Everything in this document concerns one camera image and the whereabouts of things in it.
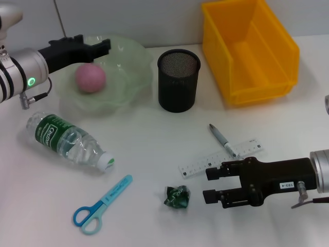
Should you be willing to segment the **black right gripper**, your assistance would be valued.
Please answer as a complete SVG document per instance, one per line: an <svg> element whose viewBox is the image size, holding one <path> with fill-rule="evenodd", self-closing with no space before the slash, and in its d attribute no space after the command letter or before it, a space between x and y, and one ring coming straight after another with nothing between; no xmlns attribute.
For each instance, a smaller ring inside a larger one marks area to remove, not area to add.
<svg viewBox="0 0 329 247"><path fill-rule="evenodd" d="M206 204L221 202L223 208L245 206L245 200L251 206L261 206L269 195L298 191L298 182L303 182L307 190L317 188L309 158L265 163L248 157L207 168L206 176L208 181L239 176L241 188L203 191Z"/></svg>

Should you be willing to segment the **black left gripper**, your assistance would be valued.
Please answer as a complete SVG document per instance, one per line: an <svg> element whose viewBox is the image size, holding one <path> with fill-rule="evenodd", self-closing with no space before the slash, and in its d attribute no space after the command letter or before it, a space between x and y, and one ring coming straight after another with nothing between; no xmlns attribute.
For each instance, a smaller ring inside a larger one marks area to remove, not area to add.
<svg viewBox="0 0 329 247"><path fill-rule="evenodd" d="M95 59L108 55L111 40L105 39L97 44L85 44L83 35L65 37L49 41L49 46L38 52L46 61L51 74L76 63L91 63Z"/></svg>

